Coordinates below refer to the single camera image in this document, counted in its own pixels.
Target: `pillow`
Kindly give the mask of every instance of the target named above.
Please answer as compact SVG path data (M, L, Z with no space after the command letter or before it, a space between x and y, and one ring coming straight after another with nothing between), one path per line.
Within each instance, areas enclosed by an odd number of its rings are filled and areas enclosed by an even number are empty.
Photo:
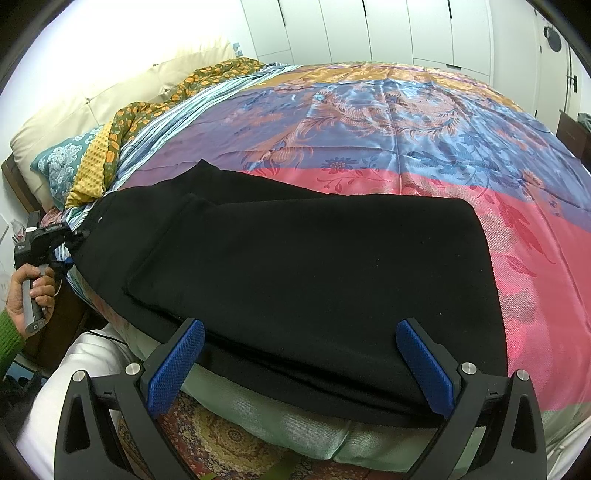
M85 134L68 138L44 150L32 161L31 169L47 179L51 198L60 210L66 205L80 161L101 128L99 126Z
M10 146L22 177L45 211L51 209L54 200L43 176L30 169L33 159L40 152L65 138L88 132L113 120L115 112L127 103L163 102L168 99L164 98L166 90L182 82L193 70L234 58L236 54L231 45L225 38L216 37L209 42L200 40L195 46L178 51L178 55L171 53L170 49L175 48L172 45L154 58L157 62L172 60L161 62L133 78L125 79L119 75L117 79L122 81L113 88L90 80L90 85L81 86L78 92L42 107L27 120Z

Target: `white closet door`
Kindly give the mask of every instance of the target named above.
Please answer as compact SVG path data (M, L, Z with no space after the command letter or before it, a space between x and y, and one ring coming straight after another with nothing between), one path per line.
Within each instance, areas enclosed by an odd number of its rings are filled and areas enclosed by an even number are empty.
M242 0L242 6L259 58L289 50L278 0Z
M491 13L495 43L492 86L533 115L540 59L534 8L528 2L492 0Z
M447 0L408 0L407 5L414 58L453 64Z
M470 69L455 69L452 67L448 67L445 63L440 63L438 61L432 60L421 60L421 59L414 59L415 65L420 65L421 67L432 67L434 69L444 70L445 72L452 72L452 73L461 73L463 75L468 75L479 82L486 83L487 85L490 84L490 77L485 75L484 73L476 72Z
M329 41L319 0L279 0L296 65L330 63Z
M333 62L371 61L362 0L320 0Z
M373 61L413 63L406 0L365 0Z
M554 51L550 48L544 36L544 27L552 27L541 15L536 16L538 41L541 44L540 73L536 118L547 126L552 133L556 133L560 120L560 110L565 110L569 73L569 45L560 34L562 48Z
M452 9L453 64L490 75L491 34L486 2L449 0Z

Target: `hand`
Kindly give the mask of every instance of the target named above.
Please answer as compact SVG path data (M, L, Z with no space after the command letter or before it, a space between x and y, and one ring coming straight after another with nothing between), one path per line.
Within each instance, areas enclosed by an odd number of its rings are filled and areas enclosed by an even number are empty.
M6 312L14 322L18 332L25 339L30 337L32 333L25 331L25 313L22 308L22 283L28 278L36 278L29 295L43 308L46 321L49 321L51 318L55 306L53 297L56 294L56 281L53 279L53 270L47 267L45 269L45 276L39 277L39 275L41 275L41 271L37 267L26 263L16 270L10 279L8 298L6 299Z

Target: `cream pillow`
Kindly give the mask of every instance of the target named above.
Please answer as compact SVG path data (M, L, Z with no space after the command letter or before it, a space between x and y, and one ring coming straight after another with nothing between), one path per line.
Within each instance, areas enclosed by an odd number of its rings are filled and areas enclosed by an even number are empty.
M39 153L111 121L131 102L163 102L167 91L196 69L235 58L228 39L216 38L197 52L162 62L133 78L106 89L83 87L79 92L41 108L10 142L15 162L33 195L45 211L53 207L49 185L30 165Z
M60 102L47 105L25 122L10 142L14 160L31 193L47 212L53 199L47 180L29 167L42 151L66 138L82 135L99 126L86 98L78 92Z

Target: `bedside table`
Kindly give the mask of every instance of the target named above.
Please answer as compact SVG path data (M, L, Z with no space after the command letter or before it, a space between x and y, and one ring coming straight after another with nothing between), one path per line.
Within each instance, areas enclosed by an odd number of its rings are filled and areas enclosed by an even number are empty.
M561 110L556 137L591 171L591 132Z
M56 308L51 320L43 330L27 339L21 354L53 372L83 329L100 329L105 325L106 320L78 297L64 280L56 295Z

